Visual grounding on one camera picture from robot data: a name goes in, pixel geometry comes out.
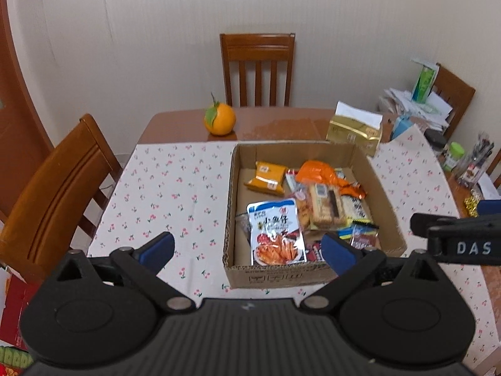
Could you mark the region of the red pig snack packet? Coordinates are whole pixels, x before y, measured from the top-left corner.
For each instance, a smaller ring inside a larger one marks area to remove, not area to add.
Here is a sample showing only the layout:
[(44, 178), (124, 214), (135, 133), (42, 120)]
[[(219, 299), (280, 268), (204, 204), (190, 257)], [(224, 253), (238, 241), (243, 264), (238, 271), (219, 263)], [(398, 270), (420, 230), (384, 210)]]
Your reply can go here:
[(379, 226), (372, 222), (353, 221), (350, 246), (355, 249), (380, 248)]

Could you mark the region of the barcode brown cake packet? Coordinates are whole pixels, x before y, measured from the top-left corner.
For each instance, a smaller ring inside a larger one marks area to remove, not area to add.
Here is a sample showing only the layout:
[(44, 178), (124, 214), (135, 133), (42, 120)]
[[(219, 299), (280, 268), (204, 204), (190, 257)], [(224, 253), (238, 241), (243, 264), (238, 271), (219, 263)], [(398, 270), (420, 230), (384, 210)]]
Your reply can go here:
[(335, 187), (313, 183), (312, 197), (312, 230), (335, 230), (346, 225), (340, 214), (340, 207), (335, 202)]

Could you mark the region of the long beige strip snack bag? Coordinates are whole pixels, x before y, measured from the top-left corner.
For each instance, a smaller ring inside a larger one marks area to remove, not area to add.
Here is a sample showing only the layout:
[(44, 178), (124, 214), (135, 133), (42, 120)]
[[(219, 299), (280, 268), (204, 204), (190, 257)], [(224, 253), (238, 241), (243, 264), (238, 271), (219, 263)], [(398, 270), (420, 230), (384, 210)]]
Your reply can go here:
[(337, 230), (342, 240), (349, 241), (352, 238), (353, 222), (361, 221), (371, 223), (369, 210), (365, 207), (365, 200), (358, 195), (343, 194), (341, 188), (334, 190), (335, 202), (340, 207), (340, 214), (344, 218), (345, 226)]

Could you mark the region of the white blue fish snack bag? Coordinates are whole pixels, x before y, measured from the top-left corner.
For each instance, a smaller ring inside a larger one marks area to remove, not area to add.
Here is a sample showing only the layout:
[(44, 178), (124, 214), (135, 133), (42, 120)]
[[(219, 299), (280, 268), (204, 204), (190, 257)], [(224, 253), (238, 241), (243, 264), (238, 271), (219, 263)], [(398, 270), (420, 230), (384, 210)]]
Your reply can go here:
[(295, 200), (256, 202), (246, 210), (253, 266), (289, 266), (307, 261)]

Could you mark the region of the round biscuit clear packet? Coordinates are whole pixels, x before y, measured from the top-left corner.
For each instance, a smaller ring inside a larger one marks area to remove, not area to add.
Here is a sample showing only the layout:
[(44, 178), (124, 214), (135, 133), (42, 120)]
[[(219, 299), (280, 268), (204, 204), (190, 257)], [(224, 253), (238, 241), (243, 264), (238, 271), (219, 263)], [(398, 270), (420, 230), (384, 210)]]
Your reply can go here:
[(287, 198), (294, 199), (296, 202), (297, 216), (303, 232), (308, 231), (312, 224), (311, 187), (311, 182), (299, 183), (287, 195)]

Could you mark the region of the orange snack bag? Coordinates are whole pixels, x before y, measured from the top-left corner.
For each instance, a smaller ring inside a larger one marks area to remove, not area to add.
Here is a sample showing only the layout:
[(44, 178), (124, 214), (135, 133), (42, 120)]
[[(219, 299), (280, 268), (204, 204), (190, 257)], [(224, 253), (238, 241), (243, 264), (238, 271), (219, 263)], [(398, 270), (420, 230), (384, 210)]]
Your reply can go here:
[(296, 182), (301, 184), (320, 183), (337, 188), (340, 195), (363, 200), (366, 193), (362, 186), (339, 177), (334, 168), (319, 160), (307, 160), (296, 174)]

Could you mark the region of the silver red snack packet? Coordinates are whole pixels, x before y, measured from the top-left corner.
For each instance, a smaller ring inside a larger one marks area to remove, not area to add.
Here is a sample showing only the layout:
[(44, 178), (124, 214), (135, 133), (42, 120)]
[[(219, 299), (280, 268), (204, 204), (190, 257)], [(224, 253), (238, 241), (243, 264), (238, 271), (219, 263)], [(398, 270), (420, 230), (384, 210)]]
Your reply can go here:
[(297, 174), (298, 174), (298, 172), (299, 171), (296, 170), (296, 169), (288, 169), (286, 171), (286, 173), (284, 174), (285, 181), (286, 181), (287, 185), (289, 186), (290, 191), (292, 193), (296, 192), (296, 190), (300, 186), (300, 183), (297, 181)]

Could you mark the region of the yellow orange snack packet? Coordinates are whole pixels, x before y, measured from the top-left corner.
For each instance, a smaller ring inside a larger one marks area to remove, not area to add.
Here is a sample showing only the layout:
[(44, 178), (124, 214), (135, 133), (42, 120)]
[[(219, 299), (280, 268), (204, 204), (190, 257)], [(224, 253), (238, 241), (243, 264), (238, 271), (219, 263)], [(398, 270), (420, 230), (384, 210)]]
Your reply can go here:
[(246, 182), (245, 186), (255, 192), (282, 197), (284, 196), (283, 182), (286, 171), (287, 167), (284, 165), (257, 161), (255, 176)]

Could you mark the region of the gold snowflake ornament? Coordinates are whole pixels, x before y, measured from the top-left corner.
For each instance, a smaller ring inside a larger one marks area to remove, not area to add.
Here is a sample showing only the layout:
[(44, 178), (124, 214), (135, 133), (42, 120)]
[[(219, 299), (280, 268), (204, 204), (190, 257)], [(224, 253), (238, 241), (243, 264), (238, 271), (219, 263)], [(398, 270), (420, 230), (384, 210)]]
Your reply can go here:
[(481, 199), (475, 194), (471, 194), (464, 199), (464, 207), (466, 208), (469, 217), (478, 217), (477, 206)]

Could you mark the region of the brown cardboard box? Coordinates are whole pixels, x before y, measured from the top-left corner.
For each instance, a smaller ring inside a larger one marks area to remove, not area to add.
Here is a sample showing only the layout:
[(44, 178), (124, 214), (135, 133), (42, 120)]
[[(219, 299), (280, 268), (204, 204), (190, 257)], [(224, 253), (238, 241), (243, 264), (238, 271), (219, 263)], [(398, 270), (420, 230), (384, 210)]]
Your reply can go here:
[(353, 144), (239, 144), (231, 155), (223, 267), (234, 289), (329, 282), (319, 243), (356, 220), (354, 201), (391, 257), (407, 249), (396, 213), (368, 157)]

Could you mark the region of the light blue small box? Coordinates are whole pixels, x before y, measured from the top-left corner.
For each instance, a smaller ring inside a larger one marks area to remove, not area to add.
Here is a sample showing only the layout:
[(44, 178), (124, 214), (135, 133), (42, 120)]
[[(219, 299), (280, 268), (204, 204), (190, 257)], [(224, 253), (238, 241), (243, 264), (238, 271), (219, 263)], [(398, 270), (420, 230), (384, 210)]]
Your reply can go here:
[(394, 122), (391, 134), (390, 134), (390, 141), (396, 139), (403, 133), (405, 133), (410, 127), (412, 127), (414, 124), (413, 121), (411, 121), (410, 115), (404, 114), (400, 115), (396, 118), (396, 121)]

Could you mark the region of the green white carton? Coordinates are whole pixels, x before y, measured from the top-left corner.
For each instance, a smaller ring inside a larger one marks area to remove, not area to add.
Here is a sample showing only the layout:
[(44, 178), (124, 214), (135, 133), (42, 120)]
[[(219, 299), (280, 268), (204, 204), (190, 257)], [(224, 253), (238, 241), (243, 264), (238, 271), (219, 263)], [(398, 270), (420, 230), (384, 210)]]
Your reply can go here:
[(412, 58), (411, 61), (421, 66), (420, 74), (412, 92), (412, 100), (417, 104), (424, 104), (430, 95), (440, 66), (437, 63), (419, 58)]

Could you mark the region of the orange fruit with leaf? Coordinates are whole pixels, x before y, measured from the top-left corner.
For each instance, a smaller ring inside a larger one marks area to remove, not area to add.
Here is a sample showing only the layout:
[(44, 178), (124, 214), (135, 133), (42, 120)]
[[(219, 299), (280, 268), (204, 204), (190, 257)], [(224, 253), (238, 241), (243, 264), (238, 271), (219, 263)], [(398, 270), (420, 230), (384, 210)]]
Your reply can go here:
[(208, 133), (222, 137), (229, 135), (235, 127), (236, 115), (233, 108), (222, 103), (211, 94), (212, 104), (205, 110), (204, 125)]

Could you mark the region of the red printed box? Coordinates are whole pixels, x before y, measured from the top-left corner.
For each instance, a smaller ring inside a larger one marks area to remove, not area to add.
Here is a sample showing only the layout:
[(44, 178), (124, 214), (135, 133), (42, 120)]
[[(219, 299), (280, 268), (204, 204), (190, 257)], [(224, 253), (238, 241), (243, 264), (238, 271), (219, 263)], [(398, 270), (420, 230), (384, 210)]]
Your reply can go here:
[(21, 375), (33, 363), (22, 339), (19, 322), (37, 289), (37, 284), (27, 284), (1, 269), (1, 375)]

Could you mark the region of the far wooden chair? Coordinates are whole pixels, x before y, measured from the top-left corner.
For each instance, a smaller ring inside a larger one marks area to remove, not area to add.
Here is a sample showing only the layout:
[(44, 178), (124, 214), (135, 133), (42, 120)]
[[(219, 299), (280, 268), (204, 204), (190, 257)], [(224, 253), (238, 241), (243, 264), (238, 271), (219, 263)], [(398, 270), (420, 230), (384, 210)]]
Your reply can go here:
[(230, 106), (248, 106), (247, 66), (254, 71), (254, 105), (264, 99), (264, 72), (269, 72), (268, 105), (279, 105), (279, 65), (285, 66), (283, 106), (290, 105), (296, 48), (294, 33), (246, 33), (219, 36), (223, 65), (225, 98)]

